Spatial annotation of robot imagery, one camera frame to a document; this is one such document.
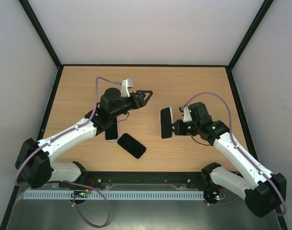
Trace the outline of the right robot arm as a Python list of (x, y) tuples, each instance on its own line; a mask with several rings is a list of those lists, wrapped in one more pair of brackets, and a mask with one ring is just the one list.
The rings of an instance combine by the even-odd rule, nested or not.
[(248, 209), (257, 217), (264, 217), (283, 206), (280, 216), (286, 214), (286, 178), (274, 174), (256, 160), (235, 138), (232, 126), (213, 121), (205, 104), (193, 103), (179, 108), (182, 119), (171, 124), (171, 132), (177, 136), (200, 136), (220, 151), (238, 170), (239, 174), (226, 170), (213, 162), (202, 171), (202, 184), (208, 188), (220, 185), (244, 200)]

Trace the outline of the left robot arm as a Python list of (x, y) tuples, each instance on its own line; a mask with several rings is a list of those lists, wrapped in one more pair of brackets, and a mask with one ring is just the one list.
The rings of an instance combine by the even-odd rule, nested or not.
[(146, 106), (152, 95), (152, 91), (122, 94), (117, 88), (108, 88), (101, 97), (95, 98), (94, 108), (74, 125), (48, 138), (26, 140), (15, 163), (16, 178), (22, 178), (31, 188), (39, 188), (47, 182), (77, 181), (83, 174), (82, 165), (76, 161), (61, 163), (56, 159), (77, 144), (109, 129), (118, 116)]

